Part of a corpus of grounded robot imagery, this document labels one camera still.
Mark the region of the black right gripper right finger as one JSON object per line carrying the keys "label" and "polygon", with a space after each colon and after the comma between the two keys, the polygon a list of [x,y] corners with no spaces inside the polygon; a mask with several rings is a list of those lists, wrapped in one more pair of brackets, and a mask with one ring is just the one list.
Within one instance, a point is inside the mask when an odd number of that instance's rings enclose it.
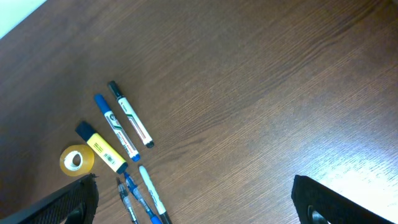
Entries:
{"label": "black right gripper right finger", "polygon": [[388,223],[332,189],[304,175],[296,175],[291,194],[300,223]]}

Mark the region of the white black permanent marker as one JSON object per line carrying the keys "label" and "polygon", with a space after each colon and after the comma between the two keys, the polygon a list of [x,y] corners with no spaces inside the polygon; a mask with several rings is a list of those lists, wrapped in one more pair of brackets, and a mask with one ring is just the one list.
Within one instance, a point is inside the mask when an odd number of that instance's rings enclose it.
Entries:
{"label": "white black permanent marker", "polygon": [[152,183],[150,175],[143,165],[139,166],[139,172],[144,181],[144,184],[147,187],[147,190],[149,191],[150,196],[152,197],[155,208],[158,211],[158,214],[160,216],[162,223],[163,224],[172,224],[172,221],[167,213],[167,210],[164,207],[164,204],[162,203],[162,201],[159,197],[159,194],[157,193],[157,191],[155,189],[154,184]]}

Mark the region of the yellow tape roll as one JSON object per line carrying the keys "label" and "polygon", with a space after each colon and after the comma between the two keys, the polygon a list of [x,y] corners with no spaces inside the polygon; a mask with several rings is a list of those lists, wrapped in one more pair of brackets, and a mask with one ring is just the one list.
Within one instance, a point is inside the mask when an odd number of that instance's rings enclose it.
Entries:
{"label": "yellow tape roll", "polygon": [[64,174],[70,177],[88,174],[93,168],[94,162],[93,151],[83,144],[67,147],[60,156],[60,168]]}

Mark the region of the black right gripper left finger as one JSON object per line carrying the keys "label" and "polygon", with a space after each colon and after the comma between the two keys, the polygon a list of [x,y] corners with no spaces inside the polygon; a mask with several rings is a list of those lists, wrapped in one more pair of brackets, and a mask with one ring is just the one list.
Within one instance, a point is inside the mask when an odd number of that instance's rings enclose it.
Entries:
{"label": "black right gripper left finger", "polygon": [[87,174],[48,195],[29,208],[2,219],[1,223],[91,224],[96,215],[98,202],[99,193],[96,175]]}

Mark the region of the black cap whiteboard marker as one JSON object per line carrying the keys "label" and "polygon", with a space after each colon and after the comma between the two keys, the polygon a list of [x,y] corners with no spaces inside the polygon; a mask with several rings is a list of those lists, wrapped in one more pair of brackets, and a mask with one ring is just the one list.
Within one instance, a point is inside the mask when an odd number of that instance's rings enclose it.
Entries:
{"label": "black cap whiteboard marker", "polygon": [[155,144],[152,137],[146,130],[142,121],[139,119],[138,115],[134,111],[131,104],[128,102],[127,98],[123,95],[122,91],[119,89],[117,83],[115,81],[110,81],[108,83],[108,87],[111,90],[112,94],[114,95],[116,101],[124,111],[132,127],[135,129],[142,143],[149,149],[153,148]]}

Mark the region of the black clear ballpoint pen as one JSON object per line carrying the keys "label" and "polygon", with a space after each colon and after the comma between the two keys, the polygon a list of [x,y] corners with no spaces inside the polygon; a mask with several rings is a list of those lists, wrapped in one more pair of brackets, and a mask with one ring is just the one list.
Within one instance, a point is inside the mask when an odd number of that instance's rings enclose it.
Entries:
{"label": "black clear ballpoint pen", "polygon": [[118,185],[119,196],[121,198],[121,201],[122,201],[125,209],[127,210],[128,214],[130,216],[130,219],[131,219],[132,223],[133,224],[139,224],[139,221],[138,221],[138,219],[136,217],[136,214],[134,212],[134,209],[132,207],[132,204],[131,204],[129,196],[128,196],[128,192],[127,192],[124,184],[121,182],[119,177],[116,178],[116,182],[117,182],[117,185]]}

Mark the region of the blue cap whiteboard marker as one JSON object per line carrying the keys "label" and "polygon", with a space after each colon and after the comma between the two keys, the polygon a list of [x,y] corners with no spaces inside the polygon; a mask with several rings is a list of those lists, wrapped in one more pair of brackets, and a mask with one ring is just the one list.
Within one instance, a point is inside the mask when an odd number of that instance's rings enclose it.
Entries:
{"label": "blue cap whiteboard marker", "polygon": [[94,100],[98,108],[101,110],[102,114],[104,115],[105,119],[107,120],[108,124],[110,125],[111,129],[115,133],[116,137],[118,138],[119,142],[121,143],[122,147],[127,152],[128,156],[134,162],[138,162],[141,158],[138,150],[136,149],[135,145],[133,145],[129,136],[126,134],[125,130],[123,129],[120,122],[116,118],[115,114],[109,107],[105,98],[100,94],[96,94],[94,96]]}

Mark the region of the blue clear ballpoint pen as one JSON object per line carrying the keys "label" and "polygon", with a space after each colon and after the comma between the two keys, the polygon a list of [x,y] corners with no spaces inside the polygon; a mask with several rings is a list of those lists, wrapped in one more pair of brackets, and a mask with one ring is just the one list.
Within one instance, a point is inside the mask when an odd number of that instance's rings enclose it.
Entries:
{"label": "blue clear ballpoint pen", "polygon": [[142,205],[143,209],[145,210],[146,214],[148,214],[150,221],[152,224],[162,224],[161,220],[159,217],[152,211],[150,206],[147,204],[146,200],[144,197],[141,195],[137,185],[135,184],[133,178],[127,173],[123,173],[126,185],[132,193],[133,197]]}

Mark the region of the yellow highlighter black cap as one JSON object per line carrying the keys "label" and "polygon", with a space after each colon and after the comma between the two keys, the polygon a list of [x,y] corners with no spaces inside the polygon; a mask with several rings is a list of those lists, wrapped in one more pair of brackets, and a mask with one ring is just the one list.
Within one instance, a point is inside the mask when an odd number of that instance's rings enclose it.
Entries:
{"label": "yellow highlighter black cap", "polygon": [[86,121],[81,121],[75,132],[102,158],[102,160],[117,174],[123,174],[127,161]]}

